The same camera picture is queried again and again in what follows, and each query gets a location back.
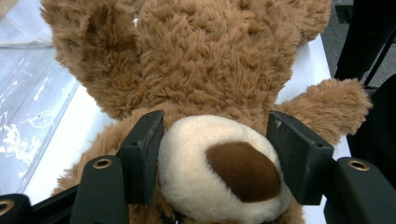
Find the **brown teddy bear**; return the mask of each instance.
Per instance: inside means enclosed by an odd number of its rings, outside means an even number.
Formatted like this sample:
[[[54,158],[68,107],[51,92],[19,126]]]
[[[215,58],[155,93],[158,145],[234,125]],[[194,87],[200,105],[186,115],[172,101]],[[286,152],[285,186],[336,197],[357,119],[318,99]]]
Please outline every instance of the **brown teddy bear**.
[[[176,214],[186,224],[304,223],[264,137],[269,111],[291,114],[335,144],[371,106],[357,80],[334,79],[275,104],[298,46],[324,30],[330,3],[42,0],[56,59],[118,120],[55,193],[78,184],[87,161],[115,154],[142,115],[161,109],[159,181],[151,204],[129,205],[131,223],[172,223]],[[177,157],[189,163],[174,165]]]

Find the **teddy bear nose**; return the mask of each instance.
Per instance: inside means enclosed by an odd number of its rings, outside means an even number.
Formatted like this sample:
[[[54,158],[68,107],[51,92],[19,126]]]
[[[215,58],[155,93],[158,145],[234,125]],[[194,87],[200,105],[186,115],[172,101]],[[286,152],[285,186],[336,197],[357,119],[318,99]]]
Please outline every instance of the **teddy bear nose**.
[[[281,182],[276,167],[250,143],[220,143],[205,153],[212,170],[241,202],[262,202],[279,193]]]

